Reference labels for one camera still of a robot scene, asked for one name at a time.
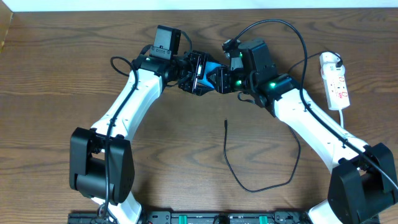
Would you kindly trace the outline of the white power strip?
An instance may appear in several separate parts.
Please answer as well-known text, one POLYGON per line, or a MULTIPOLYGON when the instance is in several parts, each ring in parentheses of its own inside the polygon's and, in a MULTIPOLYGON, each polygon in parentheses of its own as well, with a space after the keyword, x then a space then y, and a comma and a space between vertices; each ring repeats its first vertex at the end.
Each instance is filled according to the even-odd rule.
POLYGON ((338 111, 350 105, 345 73, 343 75, 330 75, 323 79, 326 100, 330 110, 338 111))

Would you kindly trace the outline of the blue screen Galaxy smartphone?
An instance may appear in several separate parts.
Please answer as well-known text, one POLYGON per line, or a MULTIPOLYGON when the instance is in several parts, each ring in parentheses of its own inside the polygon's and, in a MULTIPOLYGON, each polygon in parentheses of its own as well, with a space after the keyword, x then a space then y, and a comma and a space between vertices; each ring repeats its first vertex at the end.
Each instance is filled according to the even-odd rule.
POLYGON ((215 89, 214 81, 211 81, 211 76, 217 73, 222 68, 228 68, 224 64, 216 63, 216 62, 207 62, 204 66, 204 74, 203 78, 198 79, 198 83, 209 87, 211 89, 215 89))

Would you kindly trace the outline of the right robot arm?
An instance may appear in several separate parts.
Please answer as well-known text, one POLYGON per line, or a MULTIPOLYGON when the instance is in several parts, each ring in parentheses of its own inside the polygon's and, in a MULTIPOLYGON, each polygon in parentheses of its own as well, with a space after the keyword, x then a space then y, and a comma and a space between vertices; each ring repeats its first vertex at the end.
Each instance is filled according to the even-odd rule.
POLYGON ((397 204, 394 156, 343 129, 288 74, 216 67, 205 73, 219 93, 243 91, 297 132, 331 173, 326 200, 308 212, 311 223, 365 223, 397 204))

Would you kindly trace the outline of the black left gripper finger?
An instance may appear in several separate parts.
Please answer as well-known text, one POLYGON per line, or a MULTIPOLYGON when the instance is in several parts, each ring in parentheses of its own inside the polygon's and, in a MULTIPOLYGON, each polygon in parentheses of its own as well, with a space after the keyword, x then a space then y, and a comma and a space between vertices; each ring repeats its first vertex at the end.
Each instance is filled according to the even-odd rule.
POLYGON ((212 55, 209 53, 204 54, 204 64, 205 65, 220 65, 220 62, 216 60, 212 55))
POLYGON ((204 94, 213 91, 214 89, 208 86, 198 86, 195 88, 195 94, 197 96, 203 96, 204 94))

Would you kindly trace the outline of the white charger plug adapter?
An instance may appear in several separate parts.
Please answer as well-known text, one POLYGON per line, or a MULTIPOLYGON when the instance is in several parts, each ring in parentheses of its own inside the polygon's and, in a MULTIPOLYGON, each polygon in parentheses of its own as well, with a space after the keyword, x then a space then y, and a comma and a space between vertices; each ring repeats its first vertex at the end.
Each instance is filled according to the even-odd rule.
POLYGON ((338 54, 332 52, 323 52, 320 57, 320 73, 324 80, 330 75, 343 75, 345 66, 338 54))

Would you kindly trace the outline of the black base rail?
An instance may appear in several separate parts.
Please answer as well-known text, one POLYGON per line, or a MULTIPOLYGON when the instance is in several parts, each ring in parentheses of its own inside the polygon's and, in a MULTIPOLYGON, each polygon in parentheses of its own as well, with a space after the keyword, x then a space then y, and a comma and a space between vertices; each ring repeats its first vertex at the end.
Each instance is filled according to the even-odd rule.
MULTIPOLYGON (((127 223, 115 215, 100 220, 95 213, 70 213, 68 224, 89 223, 127 223)), ((144 212, 138 222, 142 224, 310 224, 306 213, 274 212, 274 213, 172 213, 166 211, 144 212)))

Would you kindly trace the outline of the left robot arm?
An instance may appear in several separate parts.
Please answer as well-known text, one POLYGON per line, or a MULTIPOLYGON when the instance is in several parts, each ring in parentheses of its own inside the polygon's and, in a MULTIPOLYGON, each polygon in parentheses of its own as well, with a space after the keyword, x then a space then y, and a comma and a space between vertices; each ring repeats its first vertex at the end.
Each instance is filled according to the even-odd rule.
POLYGON ((143 117, 165 87, 202 95, 214 89, 211 77, 228 69, 204 52, 179 57, 152 45, 127 64, 127 83, 110 109, 90 129, 76 128, 70 138, 70 187, 99 207, 96 213, 69 215, 69 223, 145 223, 143 207, 131 192, 131 143, 143 117))

